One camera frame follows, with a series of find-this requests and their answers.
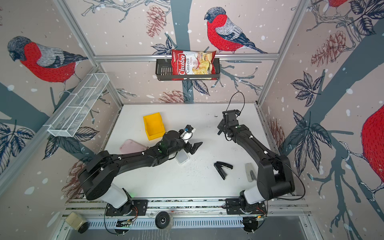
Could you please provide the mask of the aluminium mounting rail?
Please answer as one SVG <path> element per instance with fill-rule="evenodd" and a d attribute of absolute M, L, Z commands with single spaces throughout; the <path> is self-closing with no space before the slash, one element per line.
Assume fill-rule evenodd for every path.
<path fill-rule="evenodd" d="M 265 201 L 256 208 L 255 215 L 266 214 L 275 216 L 311 216 L 312 212 L 305 200 L 294 201 L 288 196 L 287 200 L 275 199 Z M 221 217 L 231 209 L 226 204 L 226 198 L 144 198 L 133 199 L 140 217 L 153 218 L 161 211 L 167 211 L 176 217 Z M 107 203 L 101 200 L 88 201 L 86 199 L 70 200 L 60 214 L 67 217 L 74 212 L 86 218 L 101 218 L 105 214 Z"/>

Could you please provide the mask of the black stapler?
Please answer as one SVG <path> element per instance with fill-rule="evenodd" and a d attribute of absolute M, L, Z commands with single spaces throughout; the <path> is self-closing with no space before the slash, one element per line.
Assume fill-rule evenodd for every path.
<path fill-rule="evenodd" d="M 227 173 L 224 171 L 223 168 L 226 168 L 229 170 L 233 169 L 233 165 L 228 164 L 228 163 L 224 163 L 224 162 L 216 162 L 216 163 L 214 163 L 214 167 L 218 171 L 218 173 L 220 174 L 220 176 L 223 180 L 225 180 L 227 177 Z"/>

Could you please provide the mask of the yellow plastic bin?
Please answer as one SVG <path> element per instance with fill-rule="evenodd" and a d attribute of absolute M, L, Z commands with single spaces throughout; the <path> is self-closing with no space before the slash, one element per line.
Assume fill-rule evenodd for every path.
<path fill-rule="evenodd" d="M 165 127 L 160 113 L 143 117 L 146 135 L 149 141 L 161 138 L 165 134 Z"/>

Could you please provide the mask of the pink phone case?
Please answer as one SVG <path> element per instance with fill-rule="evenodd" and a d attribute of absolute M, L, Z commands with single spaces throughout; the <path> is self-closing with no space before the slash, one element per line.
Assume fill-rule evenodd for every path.
<path fill-rule="evenodd" d="M 120 152 L 125 154 L 132 154 L 137 152 L 143 152 L 146 150 L 146 146 L 137 143 L 131 139 L 126 140 L 121 146 L 120 146 Z"/>

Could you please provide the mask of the grey white rectangular box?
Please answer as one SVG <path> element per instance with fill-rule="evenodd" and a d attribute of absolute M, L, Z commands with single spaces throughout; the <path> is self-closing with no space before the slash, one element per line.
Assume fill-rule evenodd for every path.
<path fill-rule="evenodd" d="M 177 152 L 177 154 L 175 154 L 175 159 L 176 159 L 176 161 L 177 161 L 180 165 L 183 165 L 183 164 L 185 164 L 190 158 L 189 158 L 188 154 L 187 154 L 184 150 L 181 150 L 181 151 Z"/>

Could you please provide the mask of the red cassava chips bag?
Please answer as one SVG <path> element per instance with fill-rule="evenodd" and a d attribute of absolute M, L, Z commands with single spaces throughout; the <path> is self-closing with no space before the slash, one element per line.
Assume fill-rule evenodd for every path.
<path fill-rule="evenodd" d="M 172 50 L 172 76 L 207 75 L 203 80 L 217 80 L 220 76 L 214 65 L 216 51 L 191 52 Z"/>

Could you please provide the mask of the black round knob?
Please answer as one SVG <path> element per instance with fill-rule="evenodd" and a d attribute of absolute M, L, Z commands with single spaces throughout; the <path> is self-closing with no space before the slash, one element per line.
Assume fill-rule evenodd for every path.
<path fill-rule="evenodd" d="M 168 212 L 159 212 L 155 218 L 155 225 L 158 229 L 163 230 L 171 227 L 172 218 Z"/>

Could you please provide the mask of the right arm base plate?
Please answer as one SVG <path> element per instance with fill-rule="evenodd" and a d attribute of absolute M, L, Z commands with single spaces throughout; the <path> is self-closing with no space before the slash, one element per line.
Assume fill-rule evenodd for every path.
<path fill-rule="evenodd" d="M 224 209 L 228 215 L 265 215 L 267 213 L 265 202 L 249 204 L 240 198 L 225 199 Z"/>

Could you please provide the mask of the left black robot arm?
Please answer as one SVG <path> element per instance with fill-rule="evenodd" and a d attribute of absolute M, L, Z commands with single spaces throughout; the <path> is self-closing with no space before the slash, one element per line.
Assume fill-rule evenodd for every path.
<path fill-rule="evenodd" d="M 179 131 L 168 131 L 161 141 L 143 151 L 130 154 L 98 153 L 78 174 L 80 187 L 88 201 L 102 200 L 115 209 L 131 208 L 131 196 L 113 184 L 116 176 L 139 168 L 156 167 L 171 160 L 181 151 L 195 154 L 203 142 L 189 143 L 194 128 L 187 125 Z"/>

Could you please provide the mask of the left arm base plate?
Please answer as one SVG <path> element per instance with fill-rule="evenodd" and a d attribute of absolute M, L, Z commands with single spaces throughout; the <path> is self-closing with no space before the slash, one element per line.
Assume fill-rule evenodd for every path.
<path fill-rule="evenodd" d="M 149 203 L 148 200 L 133 199 L 133 200 L 129 200 L 118 209 L 108 204 L 105 215 L 108 217 L 145 216 L 148 203 Z"/>

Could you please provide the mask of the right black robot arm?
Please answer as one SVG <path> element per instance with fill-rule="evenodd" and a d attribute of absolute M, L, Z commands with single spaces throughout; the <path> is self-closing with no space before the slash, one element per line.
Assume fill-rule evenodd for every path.
<path fill-rule="evenodd" d="M 245 213 L 256 208 L 257 203 L 272 200 L 295 191 L 293 170 L 286 156 L 279 156 L 265 147 L 245 125 L 240 125 L 239 110 L 223 112 L 218 125 L 220 135 L 241 146 L 258 166 L 255 187 L 241 191 L 239 202 Z"/>

